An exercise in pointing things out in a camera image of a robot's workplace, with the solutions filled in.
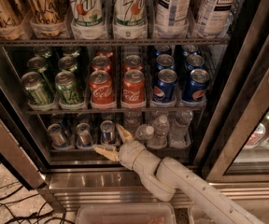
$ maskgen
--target red can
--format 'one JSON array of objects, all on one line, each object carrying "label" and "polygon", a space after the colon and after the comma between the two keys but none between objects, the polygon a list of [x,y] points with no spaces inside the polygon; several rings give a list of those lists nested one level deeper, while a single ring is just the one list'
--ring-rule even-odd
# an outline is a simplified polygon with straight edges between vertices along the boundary
[{"label": "red can", "polygon": [[143,69],[144,69],[143,60],[138,55],[129,55],[125,58],[123,63],[124,73],[129,70],[143,71]]},{"label": "red can", "polygon": [[94,71],[90,75],[89,85],[91,100],[99,105],[114,102],[114,91],[112,79],[106,71]]},{"label": "red can", "polygon": [[124,74],[122,100],[127,104],[145,101],[145,78],[141,71],[130,70]]},{"label": "red can", "polygon": [[92,60],[91,68],[93,71],[106,71],[112,77],[111,62],[107,56],[95,56]]}]

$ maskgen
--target coca-cola logo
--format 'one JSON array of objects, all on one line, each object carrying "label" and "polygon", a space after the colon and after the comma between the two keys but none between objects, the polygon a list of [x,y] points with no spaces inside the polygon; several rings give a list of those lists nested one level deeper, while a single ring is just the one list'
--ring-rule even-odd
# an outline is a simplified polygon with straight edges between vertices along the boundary
[{"label": "coca-cola logo", "polygon": [[140,95],[140,91],[137,91],[137,92],[127,91],[127,90],[123,91],[124,100],[127,100],[127,101],[132,101],[132,102],[138,101],[139,95]]},{"label": "coca-cola logo", "polygon": [[109,96],[111,93],[112,93],[112,87],[111,86],[103,86],[103,87],[100,87],[96,90],[94,89],[91,89],[91,92],[92,92],[92,95],[94,97],[98,97],[98,98],[105,98],[107,96]]}]

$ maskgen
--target water bottle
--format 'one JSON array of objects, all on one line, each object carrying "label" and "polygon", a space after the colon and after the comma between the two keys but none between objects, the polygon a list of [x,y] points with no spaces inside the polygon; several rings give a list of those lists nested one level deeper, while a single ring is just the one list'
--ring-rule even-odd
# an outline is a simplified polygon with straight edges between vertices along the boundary
[{"label": "water bottle", "polygon": [[166,147],[166,136],[170,130],[168,117],[165,115],[159,116],[152,121],[152,127],[154,128],[154,135],[147,141],[147,146],[153,149]]}]

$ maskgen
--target white robotic arm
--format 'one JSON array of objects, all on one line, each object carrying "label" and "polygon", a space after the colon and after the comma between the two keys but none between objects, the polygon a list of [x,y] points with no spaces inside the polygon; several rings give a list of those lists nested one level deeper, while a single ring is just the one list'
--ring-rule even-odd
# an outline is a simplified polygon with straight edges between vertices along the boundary
[{"label": "white robotic arm", "polygon": [[125,142],[120,147],[117,159],[127,169],[138,173],[144,187],[158,199],[168,202],[176,189],[180,189],[217,224],[262,224],[251,213],[210,186],[180,162],[172,158],[159,159],[146,150],[143,144],[133,140],[123,127],[117,125],[117,128]]}]

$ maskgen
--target pepsi can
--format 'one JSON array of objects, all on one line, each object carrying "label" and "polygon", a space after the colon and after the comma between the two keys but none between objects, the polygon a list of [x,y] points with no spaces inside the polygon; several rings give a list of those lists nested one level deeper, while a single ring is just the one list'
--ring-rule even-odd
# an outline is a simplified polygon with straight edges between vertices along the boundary
[{"label": "pepsi can", "polygon": [[209,85],[209,74],[206,70],[195,69],[188,75],[188,80],[182,92],[182,100],[198,102],[202,100]]},{"label": "pepsi can", "polygon": [[159,103],[171,102],[173,100],[176,84],[177,74],[175,71],[170,69],[160,71],[155,79],[153,101]]}]

